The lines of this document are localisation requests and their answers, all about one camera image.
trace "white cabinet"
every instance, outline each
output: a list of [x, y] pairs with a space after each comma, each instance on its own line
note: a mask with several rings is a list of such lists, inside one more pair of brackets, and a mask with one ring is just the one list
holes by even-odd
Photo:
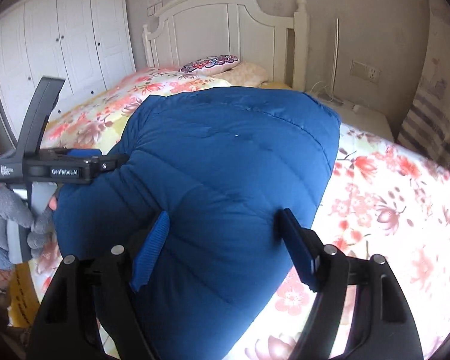
[[25, 3], [25, 44], [31, 76], [37, 85], [43, 76], [66, 79], [60, 99], [72, 96], [60, 45], [56, 0], [30, 0]]
[[58, 29], [73, 92], [103, 81], [90, 0], [56, 0]]
[[35, 91], [28, 64], [21, 4], [0, 18], [0, 99], [8, 124], [18, 137]]
[[134, 71], [124, 5], [125, 0], [91, 0], [95, 41], [107, 89]]
[[0, 102], [16, 138], [42, 76], [66, 80], [53, 120], [134, 71], [125, 0], [22, 0], [0, 14]]

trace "bedpost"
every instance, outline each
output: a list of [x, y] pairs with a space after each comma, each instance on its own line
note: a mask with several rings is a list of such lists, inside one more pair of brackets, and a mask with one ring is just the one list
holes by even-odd
[[305, 79], [308, 62], [308, 36], [310, 33], [310, 18], [307, 13], [307, 1], [296, 0], [298, 9], [294, 13], [295, 29], [295, 60], [293, 64], [293, 89], [305, 92]]
[[148, 31], [148, 24], [144, 24], [142, 39], [143, 39], [143, 46], [145, 47], [145, 56], [147, 57], [147, 66], [149, 68], [154, 68], [155, 67], [154, 55], [152, 54], [152, 45], [148, 40], [149, 35], [150, 31]]

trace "embroidered pillow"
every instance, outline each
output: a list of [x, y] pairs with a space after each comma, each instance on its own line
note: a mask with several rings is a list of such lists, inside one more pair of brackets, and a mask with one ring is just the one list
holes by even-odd
[[224, 71], [229, 71], [239, 63], [239, 58], [234, 55], [209, 56], [182, 66], [180, 71], [182, 73], [212, 76], [214, 74], [223, 73]]

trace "beige pillow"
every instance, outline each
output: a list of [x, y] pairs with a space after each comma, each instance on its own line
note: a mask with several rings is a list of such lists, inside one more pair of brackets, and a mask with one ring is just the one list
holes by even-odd
[[250, 62], [242, 62], [232, 70], [215, 74], [214, 77], [228, 81], [232, 86], [251, 86], [258, 88], [261, 83], [268, 81], [267, 71]]

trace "electrical outlet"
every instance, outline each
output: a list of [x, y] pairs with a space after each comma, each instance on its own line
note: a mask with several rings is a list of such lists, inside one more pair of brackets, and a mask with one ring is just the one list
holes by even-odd
[[363, 62], [352, 61], [350, 75], [376, 84], [380, 78], [380, 70]]
[[369, 81], [376, 84], [380, 78], [380, 70], [373, 66], [367, 66], [367, 76]]

